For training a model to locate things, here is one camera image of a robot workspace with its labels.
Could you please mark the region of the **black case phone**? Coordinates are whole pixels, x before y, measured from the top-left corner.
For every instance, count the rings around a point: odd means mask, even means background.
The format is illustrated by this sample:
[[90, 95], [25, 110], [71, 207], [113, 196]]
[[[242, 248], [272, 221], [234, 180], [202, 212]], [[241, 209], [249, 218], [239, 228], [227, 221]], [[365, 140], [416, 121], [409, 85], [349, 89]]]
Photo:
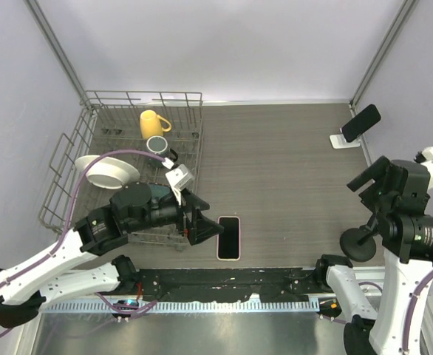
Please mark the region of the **black case phone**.
[[381, 120], [381, 114], [374, 104], [366, 106], [354, 118], [341, 128], [341, 134], [348, 143], [352, 143]]

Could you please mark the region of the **black clamp phone stand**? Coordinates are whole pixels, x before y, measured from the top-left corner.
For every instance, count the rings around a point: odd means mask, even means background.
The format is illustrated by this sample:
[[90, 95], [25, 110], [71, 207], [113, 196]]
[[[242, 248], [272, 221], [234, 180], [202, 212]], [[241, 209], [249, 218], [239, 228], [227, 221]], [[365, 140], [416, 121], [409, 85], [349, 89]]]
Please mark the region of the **black clamp phone stand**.
[[364, 225], [344, 231], [339, 240], [344, 255], [358, 263], [371, 260], [377, 251], [375, 242], [375, 236], [378, 235], [377, 224], [377, 217], [373, 214]]

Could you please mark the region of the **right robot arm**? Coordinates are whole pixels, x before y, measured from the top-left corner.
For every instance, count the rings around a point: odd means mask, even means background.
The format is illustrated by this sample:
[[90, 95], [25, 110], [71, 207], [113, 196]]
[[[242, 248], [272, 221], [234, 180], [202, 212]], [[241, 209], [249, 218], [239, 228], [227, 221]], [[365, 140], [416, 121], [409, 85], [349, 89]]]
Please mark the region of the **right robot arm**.
[[[419, 354], [426, 298], [433, 280], [433, 217], [426, 214], [433, 189], [433, 151], [413, 161], [380, 157], [347, 187], [371, 211], [368, 223], [340, 237], [341, 256], [318, 259], [313, 281], [333, 292], [345, 316], [346, 354]], [[355, 276], [381, 237], [384, 281], [375, 310]]]

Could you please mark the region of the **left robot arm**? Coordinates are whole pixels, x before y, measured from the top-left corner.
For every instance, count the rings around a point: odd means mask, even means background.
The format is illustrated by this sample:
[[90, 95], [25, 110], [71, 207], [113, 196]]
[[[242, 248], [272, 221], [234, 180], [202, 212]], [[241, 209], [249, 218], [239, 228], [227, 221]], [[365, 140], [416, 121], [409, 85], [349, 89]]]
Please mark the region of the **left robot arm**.
[[154, 185], [131, 183], [79, 220], [62, 240], [17, 266], [0, 269], [0, 326], [23, 325], [47, 306], [85, 294], [131, 294], [140, 276], [129, 257], [119, 255], [85, 271], [73, 268], [126, 245], [134, 232], [173, 225], [191, 245], [223, 232], [203, 215], [208, 203], [188, 190], [182, 196], [180, 203], [171, 190], [159, 197]]

